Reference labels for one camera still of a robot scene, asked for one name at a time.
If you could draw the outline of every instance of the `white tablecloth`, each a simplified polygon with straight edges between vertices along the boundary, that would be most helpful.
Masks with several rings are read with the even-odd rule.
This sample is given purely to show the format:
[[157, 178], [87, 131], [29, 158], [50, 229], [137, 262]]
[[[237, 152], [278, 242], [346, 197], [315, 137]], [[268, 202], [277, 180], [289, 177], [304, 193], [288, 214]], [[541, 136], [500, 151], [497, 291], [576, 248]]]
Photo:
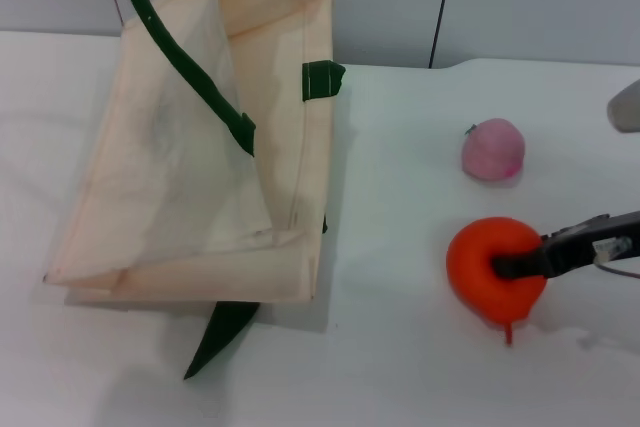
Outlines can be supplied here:
[[[640, 209], [640, 134], [606, 103], [640, 68], [477, 60], [348, 66], [317, 299], [263, 307], [190, 382], [206, 319], [61, 305], [40, 284], [94, 139], [118, 39], [0, 33], [0, 423], [73, 426], [636, 425], [640, 283], [551, 282], [506, 348], [446, 281], [449, 241], [507, 215], [539, 232]], [[524, 172], [460, 170], [464, 132], [505, 117]]]

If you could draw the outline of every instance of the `pink toy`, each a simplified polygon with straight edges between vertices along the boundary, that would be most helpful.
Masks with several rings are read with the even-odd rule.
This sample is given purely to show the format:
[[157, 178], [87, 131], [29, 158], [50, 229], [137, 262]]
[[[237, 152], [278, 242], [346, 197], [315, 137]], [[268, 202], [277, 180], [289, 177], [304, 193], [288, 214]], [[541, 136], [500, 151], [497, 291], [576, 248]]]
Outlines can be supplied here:
[[524, 137], [505, 119], [491, 119], [468, 132], [462, 148], [462, 170], [480, 180], [516, 175], [524, 160]]

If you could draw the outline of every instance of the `orange toy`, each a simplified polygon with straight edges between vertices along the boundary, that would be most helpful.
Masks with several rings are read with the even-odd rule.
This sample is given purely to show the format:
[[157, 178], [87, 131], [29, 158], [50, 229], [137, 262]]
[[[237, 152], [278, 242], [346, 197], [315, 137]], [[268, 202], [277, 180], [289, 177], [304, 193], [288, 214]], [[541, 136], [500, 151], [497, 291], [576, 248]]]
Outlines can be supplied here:
[[511, 324], [527, 318], [547, 280], [542, 276], [501, 279], [493, 271], [491, 259], [530, 252], [541, 244], [540, 236], [528, 225], [507, 217], [490, 217], [458, 232], [447, 251], [451, 286], [481, 316], [504, 326], [508, 345], [512, 343]]

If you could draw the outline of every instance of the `green bag handle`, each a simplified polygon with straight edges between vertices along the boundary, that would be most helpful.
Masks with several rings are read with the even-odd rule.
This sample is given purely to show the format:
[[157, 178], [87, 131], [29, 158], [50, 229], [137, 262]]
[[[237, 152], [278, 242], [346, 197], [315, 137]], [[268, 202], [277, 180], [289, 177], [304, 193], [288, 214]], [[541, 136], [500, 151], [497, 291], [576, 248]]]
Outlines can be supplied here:
[[255, 124], [245, 113], [239, 114], [220, 94], [213, 80], [171, 37], [150, 0], [131, 0], [149, 35], [171, 65], [222, 120], [240, 147], [253, 155]]
[[346, 70], [333, 60], [302, 64], [302, 100], [306, 102], [338, 95]]

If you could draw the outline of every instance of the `beige bag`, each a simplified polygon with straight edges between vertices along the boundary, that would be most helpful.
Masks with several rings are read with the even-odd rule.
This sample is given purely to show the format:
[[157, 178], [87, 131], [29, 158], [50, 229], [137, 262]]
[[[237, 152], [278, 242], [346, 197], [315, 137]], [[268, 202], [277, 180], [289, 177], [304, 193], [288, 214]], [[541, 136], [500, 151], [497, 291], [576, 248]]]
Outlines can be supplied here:
[[100, 138], [47, 282], [96, 301], [310, 299], [333, 99], [303, 101], [328, 65], [311, 64], [303, 76], [303, 64], [332, 58], [331, 5], [154, 2], [177, 44], [255, 123], [255, 158], [145, 25], [128, 22]]

